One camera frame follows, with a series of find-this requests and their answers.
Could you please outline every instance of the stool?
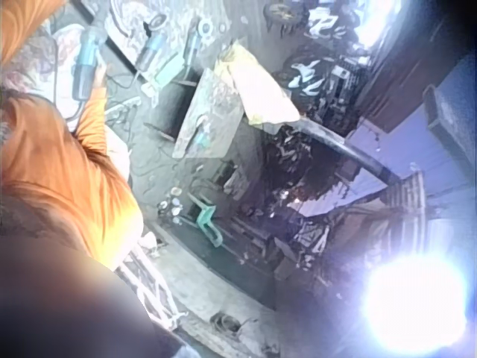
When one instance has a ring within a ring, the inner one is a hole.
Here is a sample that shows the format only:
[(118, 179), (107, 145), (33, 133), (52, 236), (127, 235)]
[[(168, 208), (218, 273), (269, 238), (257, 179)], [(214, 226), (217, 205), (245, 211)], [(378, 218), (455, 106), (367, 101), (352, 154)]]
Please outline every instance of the stool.
[(212, 217), (217, 207), (210, 205), (210, 203), (202, 202), (191, 193), (189, 193), (189, 197), (200, 208), (200, 214), (195, 221), (198, 227), (216, 248), (220, 247), (224, 238), (222, 237), (222, 233), (212, 223)]

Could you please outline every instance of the angle grinder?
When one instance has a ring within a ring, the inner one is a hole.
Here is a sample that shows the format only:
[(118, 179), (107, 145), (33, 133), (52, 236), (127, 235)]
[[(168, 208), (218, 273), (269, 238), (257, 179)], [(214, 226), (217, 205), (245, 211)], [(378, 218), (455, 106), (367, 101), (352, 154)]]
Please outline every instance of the angle grinder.
[(98, 66), (98, 52), (107, 40), (105, 23), (110, 12), (110, 1), (101, 3), (92, 24), (81, 34), (81, 49), (76, 60), (73, 77), (73, 99), (80, 102), (91, 97)]
[(197, 53), (200, 50), (202, 39), (209, 37), (213, 31), (214, 25), (209, 19), (201, 19), (197, 26), (192, 27), (187, 39), (186, 50), (184, 51), (184, 60), (186, 62), (184, 79), (189, 78)]
[(139, 72), (147, 72), (149, 70), (154, 58), (156, 58), (160, 49), (164, 46), (166, 35), (161, 29), (166, 21), (167, 15), (159, 13), (147, 25), (150, 36), (136, 61), (136, 68)]

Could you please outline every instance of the metal pipe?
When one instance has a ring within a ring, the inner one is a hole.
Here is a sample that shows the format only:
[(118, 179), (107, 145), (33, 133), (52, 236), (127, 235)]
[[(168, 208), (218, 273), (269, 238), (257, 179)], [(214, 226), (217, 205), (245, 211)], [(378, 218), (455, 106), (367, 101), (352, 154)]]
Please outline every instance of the metal pipe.
[(346, 143), (345, 138), (325, 128), (323, 125), (319, 125), (307, 118), (302, 118), (297, 122), (288, 124), (293, 128), (308, 134), (318, 142), (328, 145), (330, 148), (343, 154), (345, 157), (356, 161), (357, 164), (368, 170), (369, 173), (387, 185), (397, 183), (401, 180), (398, 175), (394, 174), (389, 168), (383, 166), (378, 160), (354, 145)]

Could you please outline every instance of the wall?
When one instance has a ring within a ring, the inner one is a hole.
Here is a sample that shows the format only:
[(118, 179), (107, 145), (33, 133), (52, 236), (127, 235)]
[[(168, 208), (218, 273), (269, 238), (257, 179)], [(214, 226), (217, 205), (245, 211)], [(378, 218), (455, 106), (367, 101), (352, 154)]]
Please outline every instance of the wall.
[[(476, 117), (476, 56), (466, 56), (438, 87), (452, 105), (458, 116), (469, 119), (470, 130), (475, 136)], [(379, 144), (376, 141), (379, 133)], [(464, 173), (451, 158), (437, 138), (427, 130), (427, 119), (421, 105), (399, 127), (384, 134), (368, 121), (357, 129), (349, 142), (380, 160), (401, 178), (409, 176), (414, 169), (424, 172), (426, 193), (431, 204), (451, 204), (452, 212), (472, 215), (475, 211), (475, 190), (461, 189), (447, 195), (445, 191), (469, 184)], [(303, 205), (300, 212), (305, 216), (327, 213), (333, 207), (348, 204), (385, 185), (362, 170), (352, 183), (349, 195), (342, 198), (340, 187), (335, 188), (318, 201)]]

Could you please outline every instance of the bright light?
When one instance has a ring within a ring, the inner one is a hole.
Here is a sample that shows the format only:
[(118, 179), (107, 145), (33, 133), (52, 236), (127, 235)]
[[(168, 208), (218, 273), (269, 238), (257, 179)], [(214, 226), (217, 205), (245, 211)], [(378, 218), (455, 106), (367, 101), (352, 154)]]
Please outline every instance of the bright light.
[(447, 263), (409, 257), (373, 273), (364, 311), (387, 349), (427, 354), (452, 345), (464, 333), (465, 291), (460, 273)]

